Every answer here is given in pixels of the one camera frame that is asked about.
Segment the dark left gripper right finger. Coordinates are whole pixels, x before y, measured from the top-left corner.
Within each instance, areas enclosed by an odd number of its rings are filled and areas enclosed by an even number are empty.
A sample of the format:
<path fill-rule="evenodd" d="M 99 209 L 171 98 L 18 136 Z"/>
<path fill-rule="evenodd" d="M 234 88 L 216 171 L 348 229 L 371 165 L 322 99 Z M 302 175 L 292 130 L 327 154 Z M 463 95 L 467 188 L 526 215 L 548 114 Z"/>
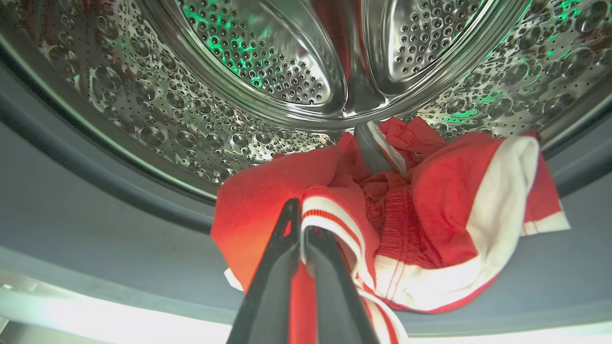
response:
<path fill-rule="evenodd" d="M 309 226 L 304 232 L 308 267 L 314 272 L 319 344 L 378 344 L 365 305 L 334 234 Z"/>

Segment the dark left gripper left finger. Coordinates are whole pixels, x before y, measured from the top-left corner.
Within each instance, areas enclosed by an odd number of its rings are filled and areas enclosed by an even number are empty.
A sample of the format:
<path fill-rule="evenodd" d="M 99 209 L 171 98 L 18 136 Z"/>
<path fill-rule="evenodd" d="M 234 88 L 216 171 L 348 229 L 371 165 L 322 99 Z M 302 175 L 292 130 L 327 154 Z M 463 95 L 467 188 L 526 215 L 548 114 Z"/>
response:
<path fill-rule="evenodd" d="M 232 325 L 229 344 L 288 344 L 292 279 L 299 266 L 300 203 L 286 201 Z"/>

